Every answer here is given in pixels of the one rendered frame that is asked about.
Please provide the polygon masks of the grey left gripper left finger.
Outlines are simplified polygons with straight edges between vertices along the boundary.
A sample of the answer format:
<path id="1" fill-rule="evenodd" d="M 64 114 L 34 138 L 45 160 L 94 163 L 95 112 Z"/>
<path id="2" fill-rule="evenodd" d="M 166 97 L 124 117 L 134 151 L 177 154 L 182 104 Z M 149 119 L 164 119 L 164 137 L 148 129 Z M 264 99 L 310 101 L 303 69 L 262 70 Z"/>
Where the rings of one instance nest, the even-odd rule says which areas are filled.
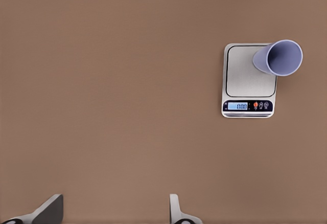
<path id="1" fill-rule="evenodd" d="M 63 195 L 54 194 L 34 212 L 16 216 L 1 224 L 62 224 Z"/>

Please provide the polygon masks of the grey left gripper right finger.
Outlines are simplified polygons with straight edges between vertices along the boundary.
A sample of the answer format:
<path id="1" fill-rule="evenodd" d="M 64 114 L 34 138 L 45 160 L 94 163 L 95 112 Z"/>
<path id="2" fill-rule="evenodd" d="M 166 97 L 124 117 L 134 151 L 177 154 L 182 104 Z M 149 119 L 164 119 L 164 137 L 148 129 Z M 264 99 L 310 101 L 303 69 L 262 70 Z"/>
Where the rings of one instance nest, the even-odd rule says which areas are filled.
<path id="1" fill-rule="evenodd" d="M 170 194 L 170 224 L 202 224 L 199 217 L 181 211 L 177 194 Z"/>

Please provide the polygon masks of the lavender plastic cup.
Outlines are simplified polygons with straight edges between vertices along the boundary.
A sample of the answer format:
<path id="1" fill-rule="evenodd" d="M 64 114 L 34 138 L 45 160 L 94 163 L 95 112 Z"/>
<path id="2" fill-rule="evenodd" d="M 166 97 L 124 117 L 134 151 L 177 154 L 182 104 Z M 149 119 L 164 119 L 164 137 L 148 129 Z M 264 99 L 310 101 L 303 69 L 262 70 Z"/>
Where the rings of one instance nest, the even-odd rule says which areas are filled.
<path id="1" fill-rule="evenodd" d="M 302 64 L 303 51 L 300 45 L 284 39 L 268 44 L 253 56 L 253 65 L 266 74 L 289 76 Z"/>

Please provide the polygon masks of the silver digital kitchen scale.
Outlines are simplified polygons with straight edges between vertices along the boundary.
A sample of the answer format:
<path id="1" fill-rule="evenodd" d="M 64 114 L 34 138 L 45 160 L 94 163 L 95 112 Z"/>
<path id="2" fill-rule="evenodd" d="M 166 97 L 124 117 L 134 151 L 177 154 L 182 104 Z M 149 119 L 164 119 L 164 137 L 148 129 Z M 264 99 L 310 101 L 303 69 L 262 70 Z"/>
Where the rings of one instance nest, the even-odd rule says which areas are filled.
<path id="1" fill-rule="evenodd" d="M 267 43 L 229 43 L 224 49 L 221 112 L 226 118 L 274 114 L 277 77 L 258 70 L 253 56 Z"/>

